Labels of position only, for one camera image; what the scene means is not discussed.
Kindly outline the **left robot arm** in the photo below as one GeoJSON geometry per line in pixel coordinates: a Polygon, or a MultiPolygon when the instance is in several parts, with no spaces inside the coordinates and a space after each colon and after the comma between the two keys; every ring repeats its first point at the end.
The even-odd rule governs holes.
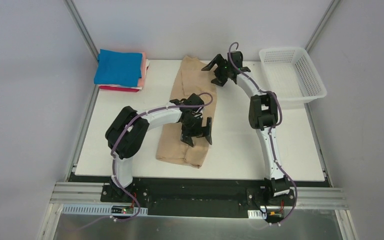
{"type": "Polygon", "coordinates": [[[124,107],[105,133],[112,157],[111,181],[116,189],[125,191],[133,182],[133,157],[140,150],[149,130],[167,124],[181,124],[180,141],[194,147],[194,138],[212,143],[212,118],[203,118],[205,103],[201,94],[172,99],[163,106],[139,112],[124,107]]]}

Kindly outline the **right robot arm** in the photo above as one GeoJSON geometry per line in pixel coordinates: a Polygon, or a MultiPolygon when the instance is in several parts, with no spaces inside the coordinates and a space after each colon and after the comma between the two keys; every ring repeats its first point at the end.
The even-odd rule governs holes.
{"type": "Polygon", "coordinates": [[[263,90],[254,81],[251,70],[243,66],[243,54],[240,51],[230,52],[227,58],[217,54],[201,70],[210,71],[214,66],[216,66],[213,71],[215,78],[211,83],[222,87],[228,80],[232,80],[249,97],[248,122],[259,139],[266,170],[264,182],[267,190],[264,193],[268,198],[289,194],[290,183],[282,168],[277,145],[279,104],[275,94],[263,90]]]}

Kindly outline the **beige t shirt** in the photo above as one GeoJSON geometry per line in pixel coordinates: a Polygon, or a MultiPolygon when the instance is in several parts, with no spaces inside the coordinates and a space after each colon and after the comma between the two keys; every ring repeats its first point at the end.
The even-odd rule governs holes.
{"type": "Polygon", "coordinates": [[[213,71],[203,71],[205,63],[196,57],[185,56],[172,86],[170,99],[176,103],[200,98],[208,104],[200,112],[181,108],[180,121],[165,124],[159,139],[156,158],[159,161],[200,168],[210,148],[209,125],[213,124],[217,106],[217,88],[211,81],[213,71]]]}

